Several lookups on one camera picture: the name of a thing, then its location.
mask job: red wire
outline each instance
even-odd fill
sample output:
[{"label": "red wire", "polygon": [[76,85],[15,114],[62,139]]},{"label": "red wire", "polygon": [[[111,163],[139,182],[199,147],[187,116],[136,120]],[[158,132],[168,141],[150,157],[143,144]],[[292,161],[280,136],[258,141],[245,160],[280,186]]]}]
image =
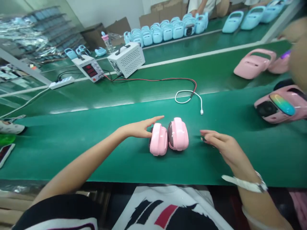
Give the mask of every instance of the red wire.
[{"label": "red wire", "polygon": [[[191,81],[194,81],[193,79],[191,78],[164,78],[164,79],[161,79],[161,80],[149,80],[149,79],[141,79],[141,78],[133,78],[133,79],[116,79],[115,81],[124,81],[124,80],[142,80],[142,81],[164,81],[164,80],[170,80],[170,79],[184,79],[184,80],[191,80]],[[194,91],[193,91],[193,94],[194,92],[196,91],[196,88],[197,88],[197,83],[196,81],[194,81],[195,83],[195,88],[194,88]]]}]

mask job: green workbench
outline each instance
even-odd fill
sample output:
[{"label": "green workbench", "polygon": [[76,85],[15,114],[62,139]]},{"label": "green workbench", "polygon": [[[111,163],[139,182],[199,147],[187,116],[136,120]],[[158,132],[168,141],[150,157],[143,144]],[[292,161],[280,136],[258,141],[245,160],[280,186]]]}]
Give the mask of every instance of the green workbench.
[{"label": "green workbench", "polygon": [[[181,153],[168,150],[164,157],[154,157],[148,151],[148,140],[128,138],[90,181],[226,184],[220,176],[231,175],[228,166],[216,149],[200,141],[199,129],[214,129],[238,140],[269,186],[307,188],[307,175],[302,173],[307,161],[306,121],[271,125],[253,108],[257,99],[271,92],[279,80],[290,76],[264,72],[254,80],[246,80],[233,74],[241,58],[255,48],[271,49],[280,55],[290,46],[286,41],[275,42],[140,69],[133,74],[132,78],[196,80],[196,92],[203,99],[203,116],[197,97],[185,105],[173,99],[178,90],[193,88],[186,81],[120,84],[103,80],[93,84],[87,80],[49,90],[12,114],[27,114],[27,118],[17,122],[29,129],[17,137],[14,151],[0,170],[0,179],[50,180],[117,127],[165,115],[161,121],[164,126],[174,117],[181,117],[186,123],[188,149]],[[15,96],[8,99],[23,101]],[[1,112],[5,110],[8,108],[1,106]]]},{"label": "green workbench", "polygon": [[200,141],[200,129],[234,136],[268,186],[307,188],[307,123],[304,120],[271,125],[253,103],[272,91],[274,84],[202,95],[188,104],[174,99],[112,106],[24,118],[28,126],[0,170],[0,179],[50,180],[82,152],[117,127],[152,116],[165,115],[163,126],[181,117],[189,133],[183,152],[168,150],[163,157],[149,153],[148,139],[128,138],[93,173],[89,181],[227,184],[221,175],[231,171],[219,152]]},{"label": "green workbench", "polygon": [[[191,60],[159,65],[155,67],[140,69],[131,78],[163,79],[169,77],[188,77],[197,82],[196,92],[207,94],[219,91],[252,88],[267,85],[276,79],[283,77],[263,72],[256,79],[250,81],[233,74],[233,70],[240,60],[251,50],[265,48],[275,51],[278,55],[283,54],[291,47],[287,41],[275,42],[261,46],[239,49],[216,55],[204,56]],[[174,98],[179,90],[193,89],[193,84],[176,80],[167,82],[133,81],[127,83],[111,83],[101,80],[95,84],[85,80],[75,82],[63,88],[49,90],[34,102],[20,109],[11,116],[27,114],[27,116],[38,116],[45,114],[56,114],[77,110],[96,109],[114,105],[132,104],[154,100]],[[32,98],[39,91],[23,94]],[[5,97],[11,102],[20,105],[25,100],[17,96]],[[12,108],[0,106],[1,114],[8,113]]]},{"label": "green workbench", "polygon": [[[166,42],[165,44],[161,44],[159,46],[149,46],[145,48],[143,52],[146,64],[148,65],[156,62],[257,42],[263,38],[263,36],[268,32],[271,26],[279,18],[277,17],[276,19],[267,24],[261,23],[251,31],[244,31],[238,29],[233,34],[223,34],[221,30],[225,24],[227,17],[228,16],[210,20],[208,27],[204,31],[202,36],[196,35],[192,36],[189,39],[179,39],[175,42],[171,41]],[[104,58],[103,60],[98,61],[98,63],[106,70],[113,70],[106,57],[107,56],[96,57],[96,59]],[[74,64],[70,59],[65,59],[63,61],[45,64],[41,67],[41,70],[43,72],[50,70],[59,70],[72,65]]]}]

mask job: pink bottle cap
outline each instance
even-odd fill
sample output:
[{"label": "pink bottle cap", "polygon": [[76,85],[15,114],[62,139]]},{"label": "pink bottle cap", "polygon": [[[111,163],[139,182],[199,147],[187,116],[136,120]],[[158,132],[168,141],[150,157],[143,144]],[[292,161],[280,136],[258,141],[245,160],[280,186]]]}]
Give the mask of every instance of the pink bottle cap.
[{"label": "pink bottle cap", "polygon": [[102,36],[101,38],[102,38],[102,40],[107,41],[107,40],[109,40],[109,35],[107,34],[105,36]]}]

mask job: power strip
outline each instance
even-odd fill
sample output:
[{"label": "power strip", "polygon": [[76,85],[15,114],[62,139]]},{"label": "power strip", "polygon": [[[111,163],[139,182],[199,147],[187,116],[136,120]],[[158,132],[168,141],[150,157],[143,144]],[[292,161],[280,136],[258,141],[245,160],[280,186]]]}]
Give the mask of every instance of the power strip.
[{"label": "power strip", "polygon": [[70,76],[70,77],[62,79],[61,81],[51,83],[49,88],[50,89],[56,89],[56,88],[62,87],[64,85],[68,85],[70,83],[73,83],[74,81],[75,81],[75,79],[72,76]]}]

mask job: wristwatch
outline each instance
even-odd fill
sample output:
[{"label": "wristwatch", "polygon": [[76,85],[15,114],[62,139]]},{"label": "wristwatch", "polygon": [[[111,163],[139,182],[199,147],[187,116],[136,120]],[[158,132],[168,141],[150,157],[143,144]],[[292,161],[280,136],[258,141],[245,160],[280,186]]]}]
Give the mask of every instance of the wristwatch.
[{"label": "wristwatch", "polygon": [[228,181],[230,183],[233,183],[241,188],[244,188],[248,191],[251,192],[256,192],[256,193],[264,193],[265,191],[268,190],[268,187],[266,186],[265,182],[263,181],[261,175],[256,171],[257,176],[261,179],[261,184],[259,183],[251,183],[245,180],[240,180],[236,177],[230,177],[230,176],[226,176],[223,175],[222,178],[225,181]]}]

